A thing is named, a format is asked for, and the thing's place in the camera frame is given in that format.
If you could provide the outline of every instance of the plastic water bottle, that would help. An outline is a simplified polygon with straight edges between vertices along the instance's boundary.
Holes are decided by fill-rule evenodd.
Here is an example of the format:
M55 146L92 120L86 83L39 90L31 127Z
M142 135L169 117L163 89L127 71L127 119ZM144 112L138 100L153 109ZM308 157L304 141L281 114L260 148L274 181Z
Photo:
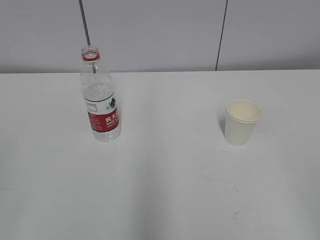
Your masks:
M100 142L110 142L121 132L111 75L100 68L97 47L83 47L82 59L82 94L93 135Z

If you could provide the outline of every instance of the white table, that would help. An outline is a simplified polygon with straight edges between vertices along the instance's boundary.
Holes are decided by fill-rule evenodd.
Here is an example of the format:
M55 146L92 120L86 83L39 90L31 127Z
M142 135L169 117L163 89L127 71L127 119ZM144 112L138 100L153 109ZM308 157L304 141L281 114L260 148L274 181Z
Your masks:
M319 240L320 71L114 73L94 140L77 73L0 75L1 240ZM262 118L228 144L234 98Z

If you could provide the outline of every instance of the cup rim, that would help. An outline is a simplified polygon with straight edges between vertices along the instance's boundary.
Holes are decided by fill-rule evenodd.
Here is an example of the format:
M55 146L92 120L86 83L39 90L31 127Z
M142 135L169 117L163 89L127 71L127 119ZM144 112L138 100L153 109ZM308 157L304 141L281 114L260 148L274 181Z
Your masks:
M238 118L232 116L232 115L229 113L229 111L228 111L228 106L229 106L231 103L233 103L233 102L235 102L235 101L239 101L239 100L240 100L240 101L245 101L245 102L248 102L248 103L254 105L254 106L257 108L257 110L259 111L259 113L260 113L260 114L259 114L259 117L256 118L255 120L246 121L246 120L241 120L241 119L238 119ZM243 123L243 124L255 124L255 123L257 123L257 122L259 121L259 119L260 119L261 116L262 116L262 110L261 110L261 108L258 106L258 104L256 104L256 103L253 102L253 101L250 101L250 100L248 100L248 99L244 99L244 98L236 98L236 99L231 100L230 102L228 102L225 110L226 110L227 115L228 115L231 119L233 119L233 120L235 120L235 121L237 121L237 122L239 122L239 123Z

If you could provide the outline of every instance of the water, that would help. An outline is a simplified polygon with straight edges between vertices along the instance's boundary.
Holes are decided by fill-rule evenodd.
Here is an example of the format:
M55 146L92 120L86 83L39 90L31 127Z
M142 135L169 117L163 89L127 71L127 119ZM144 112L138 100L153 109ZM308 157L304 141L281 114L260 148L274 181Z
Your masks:
M83 97L89 101L103 101L111 97L111 95L114 93L114 89L111 85L106 83L97 83L88 86L83 91ZM107 132L98 132L92 129L93 135L95 139L97 139L100 142L110 142L112 140L115 140L120 132L121 132L121 124L119 122L118 126Z

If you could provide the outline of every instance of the paper cup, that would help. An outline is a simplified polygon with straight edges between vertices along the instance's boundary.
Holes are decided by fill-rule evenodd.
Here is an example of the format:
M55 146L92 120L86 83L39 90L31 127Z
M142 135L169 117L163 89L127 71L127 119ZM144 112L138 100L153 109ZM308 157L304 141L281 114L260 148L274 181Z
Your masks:
M252 101L234 99L226 107L224 137L228 143L241 146L251 136L262 114L261 109Z

